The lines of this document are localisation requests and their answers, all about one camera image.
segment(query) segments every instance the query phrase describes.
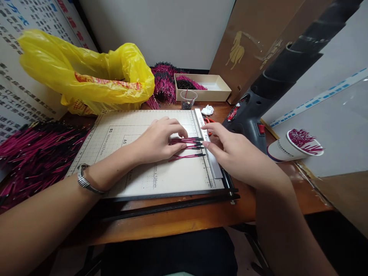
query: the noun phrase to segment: scissors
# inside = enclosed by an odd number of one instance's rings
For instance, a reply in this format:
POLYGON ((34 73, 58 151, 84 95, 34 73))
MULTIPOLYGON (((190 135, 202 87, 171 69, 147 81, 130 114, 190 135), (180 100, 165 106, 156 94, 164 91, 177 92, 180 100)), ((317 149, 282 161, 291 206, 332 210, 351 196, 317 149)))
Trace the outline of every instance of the scissors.
POLYGON ((216 123, 215 121, 213 121, 212 119, 210 119, 210 118, 207 118, 207 117, 204 117, 203 116, 203 120, 204 120, 204 123, 205 124, 208 124, 208 123, 216 123))

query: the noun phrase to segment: silver bracelet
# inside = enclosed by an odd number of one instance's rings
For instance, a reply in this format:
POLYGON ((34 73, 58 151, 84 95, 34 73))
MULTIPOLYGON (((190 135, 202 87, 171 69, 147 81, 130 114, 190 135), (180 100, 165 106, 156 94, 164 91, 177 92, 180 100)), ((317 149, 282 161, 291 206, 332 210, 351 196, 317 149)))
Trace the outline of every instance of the silver bracelet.
POLYGON ((100 196, 103 196, 106 192, 101 192, 95 188, 93 188, 91 186, 91 184, 89 183, 89 181, 84 177, 84 173, 83 171, 85 169, 87 169, 89 167, 89 165, 87 164, 80 164, 77 169, 78 169, 78 183, 80 186, 82 186, 83 188, 86 188, 92 192, 94 192, 95 194, 98 194, 100 196))

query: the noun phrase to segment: wooden table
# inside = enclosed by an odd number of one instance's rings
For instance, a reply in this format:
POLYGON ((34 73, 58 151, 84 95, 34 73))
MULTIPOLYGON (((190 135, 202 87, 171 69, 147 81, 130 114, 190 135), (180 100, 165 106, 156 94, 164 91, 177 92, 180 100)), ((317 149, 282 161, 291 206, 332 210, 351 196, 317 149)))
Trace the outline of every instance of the wooden table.
MULTIPOLYGON (((207 104, 212 105, 215 109, 211 118, 221 123, 232 109, 232 106, 227 102, 196 102, 194 108, 203 108, 207 104)), ((180 104, 161 105, 162 110, 180 108, 180 104)), ((142 109, 149 109, 149 107, 144 104, 142 105, 142 109)), ((73 124, 92 124, 95 118, 84 118, 69 114, 64 117, 64 120, 73 124)), ((219 142, 216 137, 212 137, 211 140, 215 143, 219 142)), ((269 144, 275 141, 275 138, 267 131, 266 140, 269 144)), ((306 181, 305 176, 299 172, 293 162, 282 163, 279 166, 290 177, 303 214, 330 210, 313 191, 311 185, 306 181)), ((125 240, 138 240, 255 221, 256 202, 254 191, 250 186, 236 179, 233 179, 233 182, 235 187, 239 189, 238 194, 241 197, 236 205, 231 205, 230 202, 220 202, 118 220, 110 223, 99 223, 97 225, 89 222, 81 222, 63 245, 96 245, 125 240)), ((193 195, 191 197, 182 196, 129 201, 120 203, 117 206, 121 210, 131 210, 204 196, 193 195)))

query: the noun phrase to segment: forearm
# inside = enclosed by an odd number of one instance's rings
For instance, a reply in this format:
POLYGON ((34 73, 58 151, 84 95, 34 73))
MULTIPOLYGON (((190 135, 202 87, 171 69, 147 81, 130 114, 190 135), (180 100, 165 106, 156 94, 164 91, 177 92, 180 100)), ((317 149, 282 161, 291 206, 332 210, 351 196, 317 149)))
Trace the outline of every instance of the forearm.
POLYGON ((256 225, 276 276, 336 275, 305 222, 291 183, 256 191, 256 225))
MULTIPOLYGON (((137 164, 126 146, 87 168, 84 174, 93 187, 106 191, 137 164)), ((2 214, 0 267, 4 275, 27 274, 65 239, 99 199, 79 186, 74 174, 2 214)))

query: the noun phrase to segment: plastic bag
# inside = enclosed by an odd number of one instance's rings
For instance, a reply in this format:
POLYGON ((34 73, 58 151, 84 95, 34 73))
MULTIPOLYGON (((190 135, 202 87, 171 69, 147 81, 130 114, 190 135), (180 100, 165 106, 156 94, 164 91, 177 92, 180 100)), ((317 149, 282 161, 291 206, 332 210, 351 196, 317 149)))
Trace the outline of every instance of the plastic bag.
POLYGON ((18 41, 23 69, 61 93, 73 114, 139 109, 153 94, 154 76, 133 43, 99 54, 40 30, 24 31, 18 41))

